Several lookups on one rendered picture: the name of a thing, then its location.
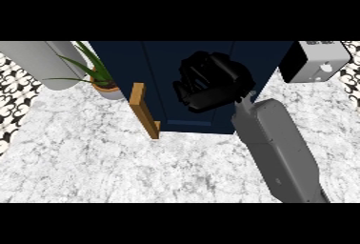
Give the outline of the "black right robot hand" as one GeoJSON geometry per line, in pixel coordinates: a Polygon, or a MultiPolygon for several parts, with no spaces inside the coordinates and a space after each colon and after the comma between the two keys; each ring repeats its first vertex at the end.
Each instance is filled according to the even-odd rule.
{"type": "Polygon", "coordinates": [[[240,103],[255,87],[248,68],[220,52],[196,51],[181,60],[178,71],[173,88],[178,101],[195,113],[240,103]]]}

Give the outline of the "dark blue cabinet door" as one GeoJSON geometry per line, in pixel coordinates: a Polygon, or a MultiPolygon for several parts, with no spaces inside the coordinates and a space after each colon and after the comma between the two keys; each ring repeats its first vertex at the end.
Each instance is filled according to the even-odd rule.
{"type": "Polygon", "coordinates": [[[233,102],[260,92],[289,41],[93,41],[125,95],[134,83],[164,132],[232,134],[233,102]]]}

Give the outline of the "white and black appliance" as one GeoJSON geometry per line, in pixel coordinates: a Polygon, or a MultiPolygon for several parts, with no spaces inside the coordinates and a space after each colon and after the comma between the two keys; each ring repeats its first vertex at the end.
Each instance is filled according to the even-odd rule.
{"type": "Polygon", "coordinates": [[[351,60],[341,41],[295,41],[279,65],[286,83],[324,82],[351,60]]]}

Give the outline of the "green potted plant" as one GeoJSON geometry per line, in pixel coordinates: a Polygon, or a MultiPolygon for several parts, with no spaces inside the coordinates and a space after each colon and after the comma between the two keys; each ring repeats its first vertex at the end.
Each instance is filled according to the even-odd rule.
{"type": "Polygon", "coordinates": [[[124,93],[121,92],[121,89],[109,74],[103,61],[80,41],[75,42],[75,48],[90,59],[90,62],[93,64],[93,69],[88,69],[80,62],[77,62],[74,59],[71,59],[63,55],[59,55],[59,58],[63,61],[68,61],[77,68],[80,68],[84,71],[84,73],[88,75],[90,79],[84,80],[83,78],[74,78],[74,77],[50,77],[50,80],[69,80],[69,81],[81,81],[90,83],[103,98],[106,98],[108,100],[124,99],[125,98],[124,93]]]}

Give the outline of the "grey cylindrical appliance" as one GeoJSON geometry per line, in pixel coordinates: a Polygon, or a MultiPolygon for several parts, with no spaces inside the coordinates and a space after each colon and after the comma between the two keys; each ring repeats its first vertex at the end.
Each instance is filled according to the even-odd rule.
{"type": "Polygon", "coordinates": [[[60,56],[87,65],[71,41],[0,41],[0,52],[53,91],[72,87],[85,72],[60,56]]]}

